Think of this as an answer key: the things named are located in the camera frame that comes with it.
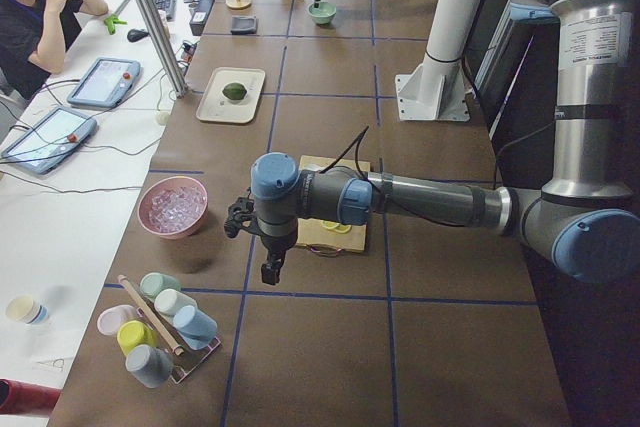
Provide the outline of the green bowl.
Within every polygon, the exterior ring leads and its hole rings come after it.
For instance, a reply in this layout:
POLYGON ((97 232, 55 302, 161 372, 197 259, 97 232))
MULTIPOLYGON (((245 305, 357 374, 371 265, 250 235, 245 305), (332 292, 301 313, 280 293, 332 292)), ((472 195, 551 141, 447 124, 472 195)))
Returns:
POLYGON ((308 5, 307 13, 314 24, 327 25, 334 19, 337 8, 327 1, 311 2, 308 5))

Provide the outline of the pink bowl with ice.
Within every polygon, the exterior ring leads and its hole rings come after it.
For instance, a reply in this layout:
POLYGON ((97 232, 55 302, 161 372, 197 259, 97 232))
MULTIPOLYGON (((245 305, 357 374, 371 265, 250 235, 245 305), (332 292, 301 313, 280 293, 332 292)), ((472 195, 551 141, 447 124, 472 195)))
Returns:
POLYGON ((155 183, 142 195, 137 218, 149 233, 173 240, 196 233, 207 212, 204 185, 192 177, 174 176, 155 183))

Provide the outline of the bamboo cutting board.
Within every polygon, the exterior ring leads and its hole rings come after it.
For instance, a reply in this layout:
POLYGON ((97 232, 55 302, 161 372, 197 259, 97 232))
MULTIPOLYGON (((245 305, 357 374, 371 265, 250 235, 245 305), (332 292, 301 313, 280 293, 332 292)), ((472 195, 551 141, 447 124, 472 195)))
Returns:
MULTIPOLYGON (((327 157, 315 157, 302 155, 299 168, 308 170, 322 170, 333 159, 327 157)), ((340 160, 337 165, 348 167, 356 171, 354 160, 340 160)), ((370 162, 362 161, 359 166, 363 172, 370 170, 370 162)), ((365 250, 366 226, 352 226, 347 234, 339 234, 333 230, 327 230, 321 225, 322 220, 299 219, 297 247, 307 247, 319 250, 323 253, 336 254, 339 252, 362 253, 365 250)))

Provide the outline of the lemon slice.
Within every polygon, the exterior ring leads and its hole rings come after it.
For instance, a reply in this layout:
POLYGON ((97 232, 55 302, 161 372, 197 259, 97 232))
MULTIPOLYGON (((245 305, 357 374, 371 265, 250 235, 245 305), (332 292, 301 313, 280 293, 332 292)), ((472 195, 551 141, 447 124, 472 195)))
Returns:
POLYGON ((327 230, 335 230, 339 226, 339 223, 334 221, 322 220, 321 225, 327 230))
POLYGON ((333 231, 339 234, 347 234, 351 230, 351 228, 352 228, 351 225, 344 225, 344 224, 337 223, 333 228, 333 231))

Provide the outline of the blue cup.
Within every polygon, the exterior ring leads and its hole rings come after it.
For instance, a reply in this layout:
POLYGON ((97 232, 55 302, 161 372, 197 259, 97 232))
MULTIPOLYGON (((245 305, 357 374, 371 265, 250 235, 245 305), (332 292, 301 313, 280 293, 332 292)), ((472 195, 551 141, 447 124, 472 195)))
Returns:
POLYGON ((186 305, 176 312, 173 327, 193 350, 205 348, 218 333, 217 322, 193 305, 186 305))

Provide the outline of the white cup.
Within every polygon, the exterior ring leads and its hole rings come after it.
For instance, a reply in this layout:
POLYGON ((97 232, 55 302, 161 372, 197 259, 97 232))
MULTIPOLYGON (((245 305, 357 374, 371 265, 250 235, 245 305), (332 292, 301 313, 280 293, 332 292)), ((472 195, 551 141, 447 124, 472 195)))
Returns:
POLYGON ((169 321, 181 308, 188 305, 197 307, 197 302, 183 292, 172 288, 162 290, 154 299, 155 310, 169 321))

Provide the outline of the green cup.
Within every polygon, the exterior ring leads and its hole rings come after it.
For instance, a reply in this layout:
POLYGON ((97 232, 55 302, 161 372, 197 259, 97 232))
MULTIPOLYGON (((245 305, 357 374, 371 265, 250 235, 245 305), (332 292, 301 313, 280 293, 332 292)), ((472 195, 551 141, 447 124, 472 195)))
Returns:
POLYGON ((171 275, 161 272, 149 272, 141 278, 139 288, 145 298, 154 301, 162 291, 166 289, 180 291, 182 286, 180 282, 171 275))

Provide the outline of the green avocado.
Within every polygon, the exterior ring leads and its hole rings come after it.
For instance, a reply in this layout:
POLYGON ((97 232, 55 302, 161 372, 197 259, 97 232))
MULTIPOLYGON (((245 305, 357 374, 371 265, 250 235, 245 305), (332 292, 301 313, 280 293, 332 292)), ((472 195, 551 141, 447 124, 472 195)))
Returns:
POLYGON ((231 101, 241 101, 247 96, 247 93, 246 87, 239 82, 226 84, 222 89, 223 96, 231 101))

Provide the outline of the grey cup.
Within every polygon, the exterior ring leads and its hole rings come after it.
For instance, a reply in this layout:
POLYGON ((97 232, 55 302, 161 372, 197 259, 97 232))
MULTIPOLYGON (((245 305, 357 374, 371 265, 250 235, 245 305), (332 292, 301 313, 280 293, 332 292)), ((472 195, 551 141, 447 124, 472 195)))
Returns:
POLYGON ((157 388, 171 376, 173 361, 165 351, 140 344, 127 354, 125 367, 145 387, 157 388))

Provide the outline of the white rabbit tray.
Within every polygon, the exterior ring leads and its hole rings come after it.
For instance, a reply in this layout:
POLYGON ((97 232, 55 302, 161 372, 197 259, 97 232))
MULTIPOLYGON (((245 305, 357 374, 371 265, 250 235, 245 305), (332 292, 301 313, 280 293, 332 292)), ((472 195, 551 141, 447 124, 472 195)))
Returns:
POLYGON ((196 118, 202 122, 249 123, 255 116, 265 76, 261 69, 216 68, 200 100, 196 118), (223 96, 223 87, 231 82, 246 87, 248 93, 243 100, 231 101, 223 96))

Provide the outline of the upper teach pendant tablet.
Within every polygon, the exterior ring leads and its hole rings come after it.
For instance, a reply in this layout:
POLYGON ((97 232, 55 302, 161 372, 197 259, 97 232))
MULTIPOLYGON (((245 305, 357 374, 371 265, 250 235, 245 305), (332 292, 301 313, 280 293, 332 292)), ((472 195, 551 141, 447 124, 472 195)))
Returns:
POLYGON ((141 72, 138 61, 100 57, 67 97, 76 107, 108 110, 120 104, 141 72))

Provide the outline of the teach pendant tablet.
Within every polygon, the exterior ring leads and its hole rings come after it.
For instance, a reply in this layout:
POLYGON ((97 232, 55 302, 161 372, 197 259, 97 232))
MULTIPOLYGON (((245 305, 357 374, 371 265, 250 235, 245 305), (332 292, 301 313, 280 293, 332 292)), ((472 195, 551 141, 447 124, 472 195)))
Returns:
POLYGON ((67 97, 76 107, 108 110, 120 104, 141 72, 138 61, 100 57, 67 97))
POLYGON ((1 163, 44 175, 73 154, 98 129, 94 117, 58 106, 1 153, 1 163))

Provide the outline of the lower teach pendant tablet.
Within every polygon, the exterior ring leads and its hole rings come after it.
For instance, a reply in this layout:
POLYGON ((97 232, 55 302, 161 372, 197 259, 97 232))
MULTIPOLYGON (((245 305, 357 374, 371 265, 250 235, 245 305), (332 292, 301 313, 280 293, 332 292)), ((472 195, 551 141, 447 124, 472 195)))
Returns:
POLYGON ((1 153, 1 163, 44 175, 73 154, 98 129, 94 117, 58 106, 1 153))

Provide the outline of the seated person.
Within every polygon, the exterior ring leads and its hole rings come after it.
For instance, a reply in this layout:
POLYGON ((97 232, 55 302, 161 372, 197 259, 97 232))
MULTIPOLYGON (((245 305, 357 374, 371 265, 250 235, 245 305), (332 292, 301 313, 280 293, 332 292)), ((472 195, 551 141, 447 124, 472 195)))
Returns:
POLYGON ((78 12, 103 16, 105 0, 1 0, 1 71, 29 101, 53 74, 81 32, 78 12))

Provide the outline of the red object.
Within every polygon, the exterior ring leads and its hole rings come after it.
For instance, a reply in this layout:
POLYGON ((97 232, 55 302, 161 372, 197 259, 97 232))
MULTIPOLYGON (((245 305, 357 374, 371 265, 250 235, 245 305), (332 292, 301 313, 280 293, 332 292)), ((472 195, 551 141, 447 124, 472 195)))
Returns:
POLYGON ((61 390, 16 380, 1 380, 1 413, 47 417, 54 410, 61 390))

